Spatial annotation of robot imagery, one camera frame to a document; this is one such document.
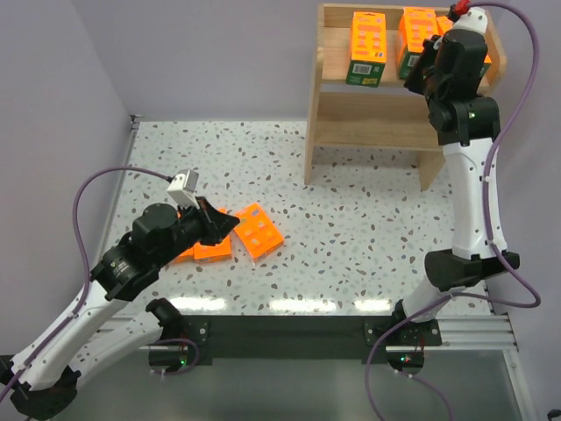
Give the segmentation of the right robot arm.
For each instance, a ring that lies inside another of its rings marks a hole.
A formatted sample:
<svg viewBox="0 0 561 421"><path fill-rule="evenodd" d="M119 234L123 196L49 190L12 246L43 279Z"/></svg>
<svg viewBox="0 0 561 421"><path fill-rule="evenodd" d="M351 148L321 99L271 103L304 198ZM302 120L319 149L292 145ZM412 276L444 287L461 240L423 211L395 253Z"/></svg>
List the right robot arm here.
<svg viewBox="0 0 561 421"><path fill-rule="evenodd" d="M518 253L508 251L501 233L486 235L486 225L501 225L496 173L487 158L500 133L498 104L478 92L487 53L483 35L451 29L423 42L423 52L405 82L424 96L429 122L437 132L452 181L454 234L451 248L427 253L425 276L401 299L393 324L410 319L416 324L435 319L443 297L462 293L479 282L504 273L504 265L520 266Z"/></svg>

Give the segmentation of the orange sponge box narrow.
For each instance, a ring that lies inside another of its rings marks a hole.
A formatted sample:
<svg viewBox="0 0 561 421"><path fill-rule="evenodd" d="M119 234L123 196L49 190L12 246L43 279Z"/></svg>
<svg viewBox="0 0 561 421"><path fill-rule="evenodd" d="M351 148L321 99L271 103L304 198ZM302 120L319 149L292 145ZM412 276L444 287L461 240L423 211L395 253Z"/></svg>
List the orange sponge box narrow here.
<svg viewBox="0 0 561 421"><path fill-rule="evenodd" d="M383 13L355 11L350 30L345 83L377 88L387 64L387 26Z"/></svg>
<svg viewBox="0 0 561 421"><path fill-rule="evenodd" d="M438 35L436 12L431 8L404 7L395 41L398 78L405 80L423 52L423 42Z"/></svg>

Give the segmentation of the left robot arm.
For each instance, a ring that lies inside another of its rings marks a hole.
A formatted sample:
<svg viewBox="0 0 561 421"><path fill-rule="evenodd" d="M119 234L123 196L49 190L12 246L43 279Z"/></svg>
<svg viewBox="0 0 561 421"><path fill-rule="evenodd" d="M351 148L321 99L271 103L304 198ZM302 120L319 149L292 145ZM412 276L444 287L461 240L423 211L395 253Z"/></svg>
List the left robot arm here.
<svg viewBox="0 0 561 421"><path fill-rule="evenodd" d="M148 206L132 229L92 269L89 291L78 296L25 350L1 359L2 396L36 420L48 420L75 399L92 377L134 349L174 334L180 312L166 299L150 302L125 327L91 337L114 314L159 278L160 270L195 244L221 243L239 218L213 208L204 197L196 206Z"/></svg>

